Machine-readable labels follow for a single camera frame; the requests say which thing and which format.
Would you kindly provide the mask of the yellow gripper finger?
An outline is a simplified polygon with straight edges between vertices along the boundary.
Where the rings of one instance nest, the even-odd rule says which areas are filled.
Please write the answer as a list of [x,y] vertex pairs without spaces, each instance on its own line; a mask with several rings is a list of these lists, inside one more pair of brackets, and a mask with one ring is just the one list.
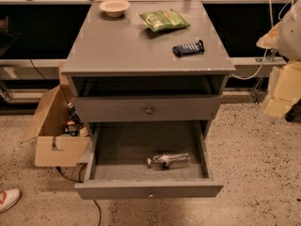
[[292,60],[281,69],[274,67],[262,103],[263,116],[267,120],[283,118],[300,99],[301,62]]
[[282,22],[275,24],[265,35],[258,39],[256,46],[262,49],[277,49],[281,25]]

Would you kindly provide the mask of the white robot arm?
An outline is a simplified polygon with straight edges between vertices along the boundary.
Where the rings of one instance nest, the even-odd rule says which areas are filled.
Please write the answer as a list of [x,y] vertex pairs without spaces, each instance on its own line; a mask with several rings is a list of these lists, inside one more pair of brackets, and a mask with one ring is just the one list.
[[268,95],[263,101],[263,116],[274,121],[283,118],[301,100],[301,0],[256,45],[277,49],[289,59],[282,69],[271,71]]

